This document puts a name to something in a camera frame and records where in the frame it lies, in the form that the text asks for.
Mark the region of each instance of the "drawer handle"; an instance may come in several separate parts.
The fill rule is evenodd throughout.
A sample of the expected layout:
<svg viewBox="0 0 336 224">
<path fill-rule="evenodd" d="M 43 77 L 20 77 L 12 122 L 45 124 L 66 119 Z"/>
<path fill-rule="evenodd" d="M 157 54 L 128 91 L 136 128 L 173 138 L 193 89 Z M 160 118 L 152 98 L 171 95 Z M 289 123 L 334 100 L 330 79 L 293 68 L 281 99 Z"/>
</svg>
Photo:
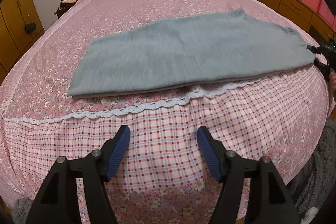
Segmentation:
<svg viewBox="0 0 336 224">
<path fill-rule="evenodd" d="M 291 5 L 293 5 L 294 8 L 301 10 L 300 7 L 295 6 L 293 3 L 291 3 Z"/>
</svg>

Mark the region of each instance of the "wooden furniture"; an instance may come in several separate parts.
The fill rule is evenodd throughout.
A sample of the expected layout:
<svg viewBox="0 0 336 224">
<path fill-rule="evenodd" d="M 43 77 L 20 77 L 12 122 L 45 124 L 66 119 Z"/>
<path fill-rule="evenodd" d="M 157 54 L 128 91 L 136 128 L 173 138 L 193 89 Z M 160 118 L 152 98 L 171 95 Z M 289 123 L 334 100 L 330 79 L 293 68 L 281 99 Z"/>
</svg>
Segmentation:
<svg viewBox="0 0 336 224">
<path fill-rule="evenodd" d="M 258 0 L 290 19 L 319 44 L 327 43 L 334 31 L 322 17 L 299 0 Z"/>
<path fill-rule="evenodd" d="M 36 27 L 26 31 L 30 23 L 35 23 Z M 43 33 L 33 0 L 3 0 L 0 3 L 0 83 Z"/>
</svg>

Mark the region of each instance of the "wooden wardrobe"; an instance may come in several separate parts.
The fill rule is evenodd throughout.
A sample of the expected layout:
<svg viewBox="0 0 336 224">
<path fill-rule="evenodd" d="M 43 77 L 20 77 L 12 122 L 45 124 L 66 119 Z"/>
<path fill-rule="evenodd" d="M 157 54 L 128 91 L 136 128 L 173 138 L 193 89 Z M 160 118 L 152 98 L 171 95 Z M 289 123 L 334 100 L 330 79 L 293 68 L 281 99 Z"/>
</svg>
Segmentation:
<svg viewBox="0 0 336 224">
<path fill-rule="evenodd" d="M 36 24 L 34 31 L 26 31 L 29 23 Z M 3 0 L 0 3 L 0 83 L 43 34 L 33 0 Z"/>
</svg>

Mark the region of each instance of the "silver bolt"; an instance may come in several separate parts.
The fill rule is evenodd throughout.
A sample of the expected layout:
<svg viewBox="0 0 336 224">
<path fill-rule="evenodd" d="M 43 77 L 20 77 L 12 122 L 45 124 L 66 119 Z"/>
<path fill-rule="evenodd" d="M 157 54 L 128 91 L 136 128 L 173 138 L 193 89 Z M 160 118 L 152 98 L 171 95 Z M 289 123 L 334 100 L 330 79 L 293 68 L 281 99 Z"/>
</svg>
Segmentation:
<svg viewBox="0 0 336 224">
<path fill-rule="evenodd" d="M 236 152 L 232 151 L 232 150 L 229 150 L 226 152 L 227 156 L 230 157 L 230 158 L 233 158 L 235 155 L 236 155 Z"/>
<path fill-rule="evenodd" d="M 269 163 L 269 162 L 271 162 L 271 159 L 269 158 L 269 157 L 267 157 L 267 156 L 263 156 L 263 157 L 261 157 L 261 159 L 267 164 L 267 163 Z"/>
<path fill-rule="evenodd" d="M 61 156 L 61 157 L 58 157 L 57 160 L 56 160 L 59 164 L 62 164 L 65 162 L 65 157 Z"/>
<path fill-rule="evenodd" d="M 94 156 L 94 157 L 98 157 L 98 156 L 100 156 L 101 151 L 100 151 L 99 149 L 97 149 L 97 150 L 93 150 L 93 151 L 91 152 L 91 154 L 92 154 L 92 156 Z"/>
</svg>

